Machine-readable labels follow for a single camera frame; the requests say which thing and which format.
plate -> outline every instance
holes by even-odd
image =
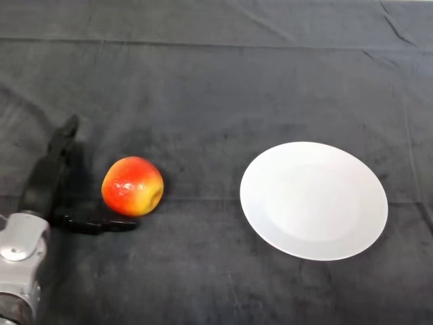
[[[292,142],[255,158],[240,186],[253,229],[279,250],[317,261],[370,247],[385,228],[388,202],[358,158],[325,144]]]

white plate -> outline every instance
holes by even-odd
[[[254,230],[288,254],[331,261],[379,238],[388,216],[385,191],[359,159],[313,142],[273,147],[242,177],[241,204]]]

apple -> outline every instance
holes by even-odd
[[[158,205],[164,191],[164,181],[150,161],[127,157],[110,168],[101,191],[104,202],[112,210],[139,217]]]

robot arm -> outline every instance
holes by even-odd
[[[137,227],[137,222],[131,219],[97,215],[77,218],[68,210],[56,208],[77,130],[76,116],[55,130],[47,154],[36,163],[28,178],[18,212],[9,216],[0,232],[0,325],[35,323],[41,291],[37,274],[47,254],[50,227],[84,234]]]

red apple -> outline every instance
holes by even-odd
[[[102,183],[102,197],[113,210],[130,217],[152,211],[160,202],[164,182],[157,168],[139,157],[120,159]]]

